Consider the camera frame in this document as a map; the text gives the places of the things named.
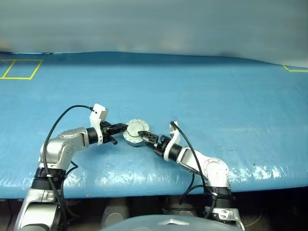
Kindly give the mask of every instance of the white backdrop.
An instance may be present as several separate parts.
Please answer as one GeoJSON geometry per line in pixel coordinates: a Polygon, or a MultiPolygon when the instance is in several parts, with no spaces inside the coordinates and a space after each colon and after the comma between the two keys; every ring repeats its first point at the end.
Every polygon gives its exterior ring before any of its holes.
{"type": "Polygon", "coordinates": [[[0,0],[0,51],[222,55],[308,67],[308,0],[0,0]]]}

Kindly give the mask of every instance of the yellow tape line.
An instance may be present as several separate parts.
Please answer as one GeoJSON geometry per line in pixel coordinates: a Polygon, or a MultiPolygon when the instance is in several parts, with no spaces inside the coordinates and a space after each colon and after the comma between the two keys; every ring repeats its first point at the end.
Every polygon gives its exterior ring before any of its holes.
{"type": "Polygon", "coordinates": [[[0,79],[19,79],[19,80],[31,80],[35,73],[38,71],[38,69],[40,68],[40,66],[42,65],[44,60],[42,59],[0,59],[0,62],[12,62],[11,65],[8,67],[8,69],[4,72],[3,76],[0,79]],[[6,77],[6,75],[9,73],[9,71],[11,70],[11,68],[13,67],[13,65],[17,62],[17,61],[35,61],[38,62],[39,64],[37,65],[37,67],[34,69],[34,71],[32,72],[30,77],[6,77]]]}
{"type": "Polygon", "coordinates": [[[308,72],[308,70],[290,70],[286,65],[283,65],[283,67],[289,72],[308,72]]]}

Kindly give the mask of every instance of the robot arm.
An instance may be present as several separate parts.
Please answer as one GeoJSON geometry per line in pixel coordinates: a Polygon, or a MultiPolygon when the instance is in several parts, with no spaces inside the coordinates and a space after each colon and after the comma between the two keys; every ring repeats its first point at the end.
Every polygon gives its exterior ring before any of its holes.
{"type": "Polygon", "coordinates": [[[109,124],[105,121],[107,114],[108,110],[95,104],[90,115],[91,128],[68,130],[49,140],[46,148],[49,175],[44,168],[43,147],[41,148],[38,168],[18,214],[15,230],[23,227],[46,231],[57,230],[61,213],[48,177],[52,179],[56,189],[60,190],[66,170],[76,152],[88,148],[93,143],[117,144],[112,135],[125,131],[127,125],[109,124]]]}
{"type": "Polygon", "coordinates": [[[197,162],[190,148],[182,147],[180,143],[180,133],[175,127],[170,125],[170,135],[158,136],[147,131],[140,131],[139,135],[143,138],[146,145],[151,147],[154,152],[164,160],[173,160],[178,165],[191,173],[203,175],[207,181],[207,186],[211,189],[212,196],[215,197],[215,206],[212,211],[210,207],[205,207],[205,212],[210,211],[209,218],[223,223],[235,223],[244,230],[240,220],[239,211],[234,207],[234,197],[228,181],[229,168],[220,159],[203,155],[195,150],[196,157],[200,163],[202,172],[199,171],[197,162]]]}

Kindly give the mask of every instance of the floor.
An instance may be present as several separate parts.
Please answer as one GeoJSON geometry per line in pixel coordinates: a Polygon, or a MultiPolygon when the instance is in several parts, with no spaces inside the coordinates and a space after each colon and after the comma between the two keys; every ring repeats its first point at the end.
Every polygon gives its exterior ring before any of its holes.
{"type": "MultiPolygon", "coordinates": [[[[308,188],[288,190],[241,192],[236,193],[237,208],[240,211],[243,224],[247,231],[289,231],[299,230],[306,224],[308,215],[308,188]]],[[[200,195],[190,196],[192,204],[201,200],[200,195]]],[[[131,197],[130,216],[161,214],[157,196],[131,197]]],[[[101,218],[106,199],[83,199],[70,201],[71,208],[81,215],[81,219],[69,226],[69,231],[97,231],[100,229],[101,218]]],[[[0,230],[13,230],[21,202],[3,200],[0,202],[0,230]]]]}

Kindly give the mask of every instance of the blue tablecloth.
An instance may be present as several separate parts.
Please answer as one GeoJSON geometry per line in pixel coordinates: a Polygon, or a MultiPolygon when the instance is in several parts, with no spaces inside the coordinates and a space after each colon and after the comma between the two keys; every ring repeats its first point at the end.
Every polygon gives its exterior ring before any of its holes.
{"type": "MultiPolygon", "coordinates": [[[[31,80],[0,78],[0,198],[23,198],[39,150],[69,106],[95,103],[107,121],[145,120],[166,134],[177,120],[194,148],[224,160],[234,192],[308,185],[308,73],[237,58],[131,53],[0,55],[43,59],[31,80]]],[[[17,61],[6,77],[24,77],[36,61],[17,61]]],[[[90,112],[74,109],[61,131],[90,126],[90,112]]],[[[67,198],[181,194],[191,174],[149,148],[92,145],[73,157],[67,198]]]]}

